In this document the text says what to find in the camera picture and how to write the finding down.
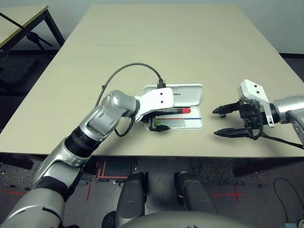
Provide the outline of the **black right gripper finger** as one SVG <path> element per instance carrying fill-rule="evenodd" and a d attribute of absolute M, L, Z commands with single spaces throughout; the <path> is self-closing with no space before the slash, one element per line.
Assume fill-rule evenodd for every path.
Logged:
<path fill-rule="evenodd" d="M 225 128 L 214 132 L 215 135 L 227 138 L 249 138 L 249 133 L 246 128 Z"/>
<path fill-rule="evenodd" d="M 232 104 L 226 104 L 219 106 L 218 108 L 214 109 L 212 111 L 213 114 L 229 114 L 234 111 L 238 111 L 240 107 L 240 102 L 232 103 Z"/>

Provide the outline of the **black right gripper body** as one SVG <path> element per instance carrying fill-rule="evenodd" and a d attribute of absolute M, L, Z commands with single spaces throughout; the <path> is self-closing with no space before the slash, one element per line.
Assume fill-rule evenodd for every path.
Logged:
<path fill-rule="evenodd" d="M 252 140 L 257 140 L 263 133 L 264 123 L 260 108 L 260 104 L 256 101 L 241 104 L 239 107 L 240 117 L 244 121 L 249 138 Z"/>

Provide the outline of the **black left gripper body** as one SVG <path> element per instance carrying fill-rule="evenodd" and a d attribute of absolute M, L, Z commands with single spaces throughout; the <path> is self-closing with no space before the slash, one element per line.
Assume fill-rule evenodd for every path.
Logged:
<path fill-rule="evenodd" d="M 142 121 L 144 124 L 149 124 L 149 129 L 150 130 L 155 130 L 156 129 L 156 123 L 155 123 L 155 117 L 156 117 L 156 112 L 151 112 L 143 116 Z"/>

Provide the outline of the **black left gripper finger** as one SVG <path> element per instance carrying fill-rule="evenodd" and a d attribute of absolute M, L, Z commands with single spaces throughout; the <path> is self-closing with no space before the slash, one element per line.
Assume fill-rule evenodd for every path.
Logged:
<path fill-rule="evenodd" d="M 153 131 L 153 132 L 164 132 L 164 131 L 167 131 L 167 130 L 170 130 L 171 128 L 169 126 L 166 126 L 166 125 L 157 125 L 155 127 L 152 127 L 150 126 L 150 131 Z"/>

